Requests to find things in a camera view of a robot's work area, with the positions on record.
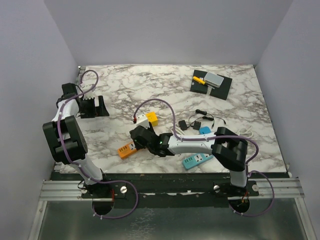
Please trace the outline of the orange power strip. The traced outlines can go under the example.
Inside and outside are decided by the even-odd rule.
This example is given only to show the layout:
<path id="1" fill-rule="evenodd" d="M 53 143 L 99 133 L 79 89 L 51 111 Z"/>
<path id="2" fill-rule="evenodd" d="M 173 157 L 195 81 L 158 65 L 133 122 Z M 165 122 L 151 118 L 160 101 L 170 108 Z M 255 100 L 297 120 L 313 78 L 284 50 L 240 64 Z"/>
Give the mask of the orange power strip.
<path id="1" fill-rule="evenodd" d="M 136 149 L 133 141 L 120 147 L 117 150 L 117 153 L 121 159 L 126 159 L 126 158 L 130 157 L 131 155 L 135 154 L 136 152 L 137 152 L 137 149 Z"/>

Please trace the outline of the yellow cube socket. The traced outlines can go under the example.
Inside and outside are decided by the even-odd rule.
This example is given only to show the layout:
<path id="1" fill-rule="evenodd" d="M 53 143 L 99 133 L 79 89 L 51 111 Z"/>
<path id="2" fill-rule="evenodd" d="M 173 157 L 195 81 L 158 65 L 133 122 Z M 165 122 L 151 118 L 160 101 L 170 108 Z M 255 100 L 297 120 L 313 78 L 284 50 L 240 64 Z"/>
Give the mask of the yellow cube socket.
<path id="1" fill-rule="evenodd" d="M 153 127 L 158 126 L 159 124 L 158 117 L 154 111 L 147 113 L 146 117 Z"/>

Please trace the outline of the teal power strip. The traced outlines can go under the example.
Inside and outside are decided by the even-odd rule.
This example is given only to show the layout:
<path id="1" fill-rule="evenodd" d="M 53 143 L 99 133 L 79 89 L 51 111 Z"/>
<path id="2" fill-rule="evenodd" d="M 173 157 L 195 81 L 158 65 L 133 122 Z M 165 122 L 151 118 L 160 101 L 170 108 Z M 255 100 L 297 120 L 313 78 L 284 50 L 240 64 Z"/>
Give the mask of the teal power strip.
<path id="1" fill-rule="evenodd" d="M 204 153 L 197 153 L 185 158 L 182 161 L 182 165 L 186 170 L 190 170 L 198 165 L 201 165 L 211 159 L 213 159 L 213 155 L 204 154 Z"/>

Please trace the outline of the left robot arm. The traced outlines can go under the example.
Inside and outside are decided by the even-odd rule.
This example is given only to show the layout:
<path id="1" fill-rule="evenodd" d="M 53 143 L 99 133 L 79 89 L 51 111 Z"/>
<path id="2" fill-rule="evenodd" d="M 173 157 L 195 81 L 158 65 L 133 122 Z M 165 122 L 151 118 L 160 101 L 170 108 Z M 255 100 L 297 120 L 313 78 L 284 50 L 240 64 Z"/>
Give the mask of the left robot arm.
<path id="1" fill-rule="evenodd" d="M 106 197 L 111 186 L 103 180 L 102 170 L 88 157 L 88 146 L 76 119 L 77 114 L 82 119 L 108 117 L 104 98 L 99 95 L 96 106 L 95 97 L 79 96 L 74 83 L 63 84 L 62 92 L 56 102 L 55 117 L 42 126 L 51 155 L 55 162 L 74 168 L 87 186 L 93 185 L 97 196 Z"/>

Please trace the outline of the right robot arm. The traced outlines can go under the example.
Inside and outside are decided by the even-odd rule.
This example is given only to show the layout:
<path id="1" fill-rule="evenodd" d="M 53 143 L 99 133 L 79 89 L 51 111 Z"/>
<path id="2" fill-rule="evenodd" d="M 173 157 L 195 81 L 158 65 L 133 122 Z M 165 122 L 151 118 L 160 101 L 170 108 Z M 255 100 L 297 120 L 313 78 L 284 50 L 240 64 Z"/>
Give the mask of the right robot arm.
<path id="1" fill-rule="evenodd" d="M 214 156 L 230 172 L 230 191 L 240 196 L 248 189 L 246 156 L 248 142 L 226 127 L 218 127 L 215 133 L 203 135 L 179 135 L 162 133 L 137 126 L 129 132 L 136 149 L 148 149 L 159 157 L 179 154 L 207 154 Z"/>

